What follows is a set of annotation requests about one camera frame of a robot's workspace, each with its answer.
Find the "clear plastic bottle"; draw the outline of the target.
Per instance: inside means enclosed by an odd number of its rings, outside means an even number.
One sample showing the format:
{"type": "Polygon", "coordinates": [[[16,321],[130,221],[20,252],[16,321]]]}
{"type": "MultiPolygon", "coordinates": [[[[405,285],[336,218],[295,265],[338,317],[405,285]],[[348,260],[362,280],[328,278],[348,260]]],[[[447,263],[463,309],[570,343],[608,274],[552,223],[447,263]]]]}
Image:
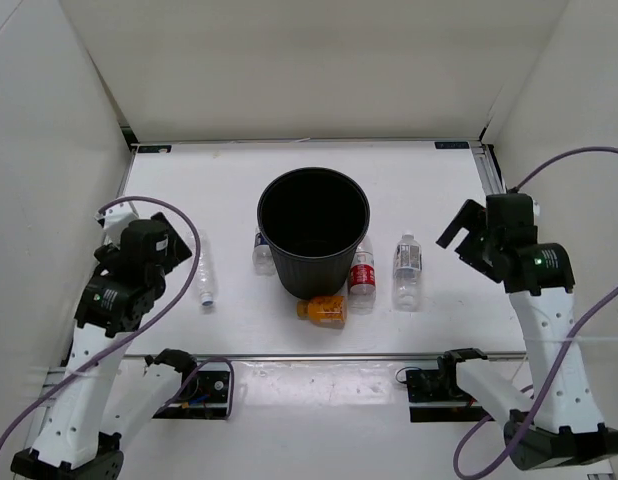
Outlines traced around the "clear plastic bottle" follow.
{"type": "Polygon", "coordinates": [[[199,303],[204,310],[211,310],[215,307],[218,295],[211,242],[203,230],[197,230],[196,234],[200,243],[196,273],[199,303]]]}

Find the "clear bottle white label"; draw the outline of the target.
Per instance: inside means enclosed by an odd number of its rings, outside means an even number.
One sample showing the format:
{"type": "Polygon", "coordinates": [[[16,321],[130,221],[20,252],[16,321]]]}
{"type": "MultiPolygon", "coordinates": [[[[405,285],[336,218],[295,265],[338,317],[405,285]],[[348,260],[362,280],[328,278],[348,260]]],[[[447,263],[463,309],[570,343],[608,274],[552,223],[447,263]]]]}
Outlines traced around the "clear bottle white label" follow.
{"type": "Polygon", "coordinates": [[[392,300],[396,309],[418,310],[421,298],[422,249],[412,232],[406,231],[393,254],[392,300]]]}

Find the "clear bottle blue label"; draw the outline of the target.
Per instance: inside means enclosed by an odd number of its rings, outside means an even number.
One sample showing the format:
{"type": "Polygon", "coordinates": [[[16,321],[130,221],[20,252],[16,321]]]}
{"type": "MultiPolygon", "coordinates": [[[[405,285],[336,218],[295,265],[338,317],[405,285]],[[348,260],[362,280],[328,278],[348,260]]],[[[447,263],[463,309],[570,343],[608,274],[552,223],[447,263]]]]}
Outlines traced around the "clear bottle blue label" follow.
{"type": "Polygon", "coordinates": [[[270,276],[276,272],[270,246],[259,228],[255,229],[252,261],[258,275],[270,276]]]}

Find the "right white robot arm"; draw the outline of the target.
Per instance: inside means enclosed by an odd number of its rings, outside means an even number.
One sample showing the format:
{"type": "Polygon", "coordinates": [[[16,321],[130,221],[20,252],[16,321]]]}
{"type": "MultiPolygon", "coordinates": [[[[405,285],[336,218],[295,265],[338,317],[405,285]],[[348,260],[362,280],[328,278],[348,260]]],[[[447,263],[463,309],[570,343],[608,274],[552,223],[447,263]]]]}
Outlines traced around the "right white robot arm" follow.
{"type": "Polygon", "coordinates": [[[618,430],[606,425],[576,342],[579,330],[618,295],[618,287],[584,316],[574,316],[574,275],[558,243],[541,243],[533,200],[522,193],[467,200],[437,240],[449,246],[461,231],[459,259],[502,284],[523,333],[532,379],[526,396],[478,349],[438,359],[438,387],[449,399],[466,395],[503,430],[504,450],[476,478],[505,460],[521,471],[584,466],[618,456],[618,430]]]}

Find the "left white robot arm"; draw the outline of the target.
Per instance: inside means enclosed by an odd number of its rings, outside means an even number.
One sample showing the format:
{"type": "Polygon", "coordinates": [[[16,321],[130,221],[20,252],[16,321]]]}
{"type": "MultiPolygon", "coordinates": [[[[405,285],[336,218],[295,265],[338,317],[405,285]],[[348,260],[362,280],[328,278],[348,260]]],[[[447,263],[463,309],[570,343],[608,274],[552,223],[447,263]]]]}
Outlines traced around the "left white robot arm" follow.
{"type": "Polygon", "coordinates": [[[194,249],[158,212],[108,211],[99,223],[110,238],[94,252],[96,268],[74,315],[76,325],[54,405],[33,445],[16,453],[10,469],[27,479],[115,479],[124,446],[171,397],[195,395],[193,358],[165,350],[148,379],[113,409],[106,404],[126,350],[166,291],[166,277],[194,249]]]}

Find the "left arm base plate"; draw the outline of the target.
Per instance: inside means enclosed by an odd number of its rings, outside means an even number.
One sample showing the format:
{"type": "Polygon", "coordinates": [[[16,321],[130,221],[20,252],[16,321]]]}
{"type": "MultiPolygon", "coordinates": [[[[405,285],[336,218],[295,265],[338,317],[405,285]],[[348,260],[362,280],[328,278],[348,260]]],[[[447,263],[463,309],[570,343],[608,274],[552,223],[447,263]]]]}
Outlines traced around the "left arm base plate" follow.
{"type": "Polygon", "coordinates": [[[154,419],[228,420],[233,413],[235,368],[224,357],[192,360],[182,372],[180,389],[154,419]]]}

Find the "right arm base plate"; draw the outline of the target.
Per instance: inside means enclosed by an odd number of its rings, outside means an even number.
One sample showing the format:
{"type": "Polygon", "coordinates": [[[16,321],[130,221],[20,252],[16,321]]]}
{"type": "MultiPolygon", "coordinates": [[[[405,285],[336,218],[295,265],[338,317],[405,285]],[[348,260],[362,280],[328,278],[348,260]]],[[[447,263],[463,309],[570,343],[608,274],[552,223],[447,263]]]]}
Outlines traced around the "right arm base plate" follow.
{"type": "Polygon", "coordinates": [[[486,417],[468,394],[450,393],[438,369],[406,366],[396,371],[396,382],[406,388],[409,420],[420,423],[473,423],[486,417]]]}

